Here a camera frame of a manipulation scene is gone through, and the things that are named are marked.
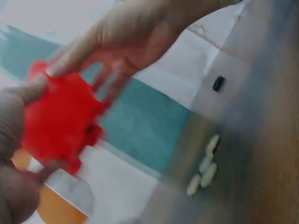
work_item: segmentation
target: white pill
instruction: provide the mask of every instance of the white pill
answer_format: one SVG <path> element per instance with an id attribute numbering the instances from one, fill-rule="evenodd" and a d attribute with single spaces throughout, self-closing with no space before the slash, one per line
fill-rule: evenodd
<path id="1" fill-rule="evenodd" d="M 208 167 L 211 165 L 213 162 L 214 155 L 213 154 L 206 154 L 203 160 L 201 161 L 199 165 L 199 171 L 200 173 L 204 173 Z"/>
<path id="2" fill-rule="evenodd" d="M 200 185 L 201 177 L 199 174 L 194 175 L 194 177 L 191 179 L 188 187 L 187 187 L 187 195 L 193 196 L 195 195 L 197 188 Z"/>
<path id="3" fill-rule="evenodd" d="M 219 139 L 220 139 L 220 137 L 219 137 L 219 135 L 214 135 L 211 139 L 210 139 L 210 141 L 209 141 L 209 143 L 207 144 L 207 146 L 206 146 L 206 154 L 213 154 L 213 151 L 214 151 L 214 149 L 216 148 L 216 146 L 217 146 L 217 144 L 218 144 L 218 142 L 219 142 Z"/>
<path id="4" fill-rule="evenodd" d="M 202 178 L 201 178 L 201 182 L 200 185 L 203 188 L 208 187 L 211 183 L 212 180 L 214 179 L 214 176 L 216 174 L 217 171 L 217 165 L 216 163 L 212 163 L 206 170 L 206 172 L 203 174 Z"/>

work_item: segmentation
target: orange circle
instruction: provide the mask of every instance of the orange circle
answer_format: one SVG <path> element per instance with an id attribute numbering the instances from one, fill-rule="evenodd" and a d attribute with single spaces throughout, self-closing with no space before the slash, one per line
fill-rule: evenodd
<path id="1" fill-rule="evenodd" d="M 14 152 L 11 161 L 14 166 L 19 170 L 27 170 L 32 156 L 23 148 L 20 148 Z"/>
<path id="2" fill-rule="evenodd" d="M 46 224 L 82 224 L 88 218 L 45 185 L 40 197 L 37 212 Z"/>

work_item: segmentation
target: finger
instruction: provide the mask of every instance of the finger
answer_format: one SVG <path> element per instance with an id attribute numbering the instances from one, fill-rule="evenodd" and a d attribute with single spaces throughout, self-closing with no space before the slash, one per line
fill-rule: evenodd
<path id="1" fill-rule="evenodd" d="M 43 184 L 48 178 L 58 169 L 62 168 L 64 163 L 62 161 L 53 161 L 47 164 L 40 171 L 34 173 L 34 177 L 37 179 L 39 184 Z"/>
<path id="2" fill-rule="evenodd" d="M 116 79 L 111 84 L 106 96 L 104 97 L 104 103 L 110 107 L 114 100 L 119 96 L 124 86 L 128 83 L 129 79 L 130 77 L 128 76 L 117 74 Z"/>
<path id="3" fill-rule="evenodd" d="M 71 47 L 74 46 L 75 42 L 78 40 L 79 38 L 75 38 L 74 40 L 72 40 L 69 44 L 64 45 L 64 46 L 60 46 L 58 47 L 57 50 L 55 50 L 52 54 L 50 54 L 50 56 L 46 59 L 48 64 L 53 64 L 55 62 L 57 62 L 59 60 L 59 58 L 61 58 L 61 56 L 68 51 Z"/>
<path id="4" fill-rule="evenodd" d="M 5 88 L 2 91 L 14 94 L 20 98 L 25 106 L 38 100 L 45 92 L 47 84 L 46 76 L 38 76 L 32 82 L 24 83 L 21 86 Z"/>
<path id="5" fill-rule="evenodd" d="M 103 69 L 96 75 L 95 80 L 92 82 L 91 87 L 94 92 L 105 83 L 105 81 L 111 76 L 112 71 L 104 66 Z"/>
<path id="6" fill-rule="evenodd" d="M 49 66 L 46 72 L 52 77 L 59 77 L 75 71 L 97 48 L 96 30 L 91 29 L 82 38 L 75 41 L 57 62 Z"/>

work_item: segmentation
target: wooden table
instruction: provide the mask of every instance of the wooden table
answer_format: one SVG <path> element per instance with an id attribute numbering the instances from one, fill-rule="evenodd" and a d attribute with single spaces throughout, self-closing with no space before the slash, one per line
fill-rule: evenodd
<path id="1" fill-rule="evenodd" d="M 246 6 L 197 94 L 142 223 L 299 223 L 297 3 Z M 226 82 L 216 93 L 218 75 Z M 186 186 L 214 133 L 221 136 L 215 180 L 188 198 Z"/>

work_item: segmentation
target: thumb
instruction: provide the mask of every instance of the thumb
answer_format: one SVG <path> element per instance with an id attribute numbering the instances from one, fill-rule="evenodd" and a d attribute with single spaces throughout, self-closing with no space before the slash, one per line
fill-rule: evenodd
<path id="1" fill-rule="evenodd" d="M 5 88 L 2 91 L 13 94 L 21 99 L 25 106 L 38 100 L 45 92 L 47 84 L 46 76 L 38 76 L 32 82 L 24 83 L 21 86 Z"/>
<path id="2" fill-rule="evenodd" d="M 40 185 L 43 185 L 56 170 L 62 168 L 63 166 L 64 163 L 62 161 L 52 161 L 38 172 L 32 173 L 33 178 L 35 178 Z"/>

